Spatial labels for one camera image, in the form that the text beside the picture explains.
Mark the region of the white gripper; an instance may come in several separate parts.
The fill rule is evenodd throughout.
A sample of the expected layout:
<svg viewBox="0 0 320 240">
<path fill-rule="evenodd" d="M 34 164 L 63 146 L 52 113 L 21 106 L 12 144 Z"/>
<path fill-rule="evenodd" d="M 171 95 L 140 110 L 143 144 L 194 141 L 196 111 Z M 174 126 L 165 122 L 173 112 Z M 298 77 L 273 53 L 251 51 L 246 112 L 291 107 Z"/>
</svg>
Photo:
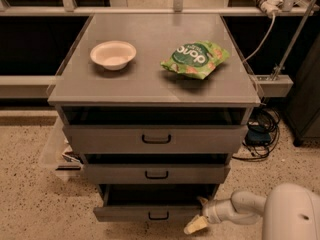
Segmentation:
<svg viewBox="0 0 320 240">
<path fill-rule="evenodd" d="M 210 224 L 219 224 L 227 221 L 232 212 L 232 205 L 229 199 L 209 200 L 204 197 L 197 197 L 202 207 L 202 215 L 196 215 L 184 228 L 187 235 L 202 230 Z"/>
</svg>

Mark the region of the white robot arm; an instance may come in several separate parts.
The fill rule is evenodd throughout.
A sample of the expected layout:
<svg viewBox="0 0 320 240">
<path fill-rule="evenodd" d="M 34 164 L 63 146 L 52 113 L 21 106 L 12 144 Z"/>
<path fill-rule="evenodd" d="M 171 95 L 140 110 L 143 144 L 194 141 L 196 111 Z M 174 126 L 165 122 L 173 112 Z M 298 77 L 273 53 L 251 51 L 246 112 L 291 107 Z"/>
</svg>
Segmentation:
<svg viewBox="0 0 320 240">
<path fill-rule="evenodd" d="M 199 201 L 201 213 L 185 234 L 223 221 L 251 225 L 262 218 L 262 240 L 320 240 L 320 196 L 296 184 L 280 184 L 267 197 L 237 190 L 228 199 Z"/>
</svg>

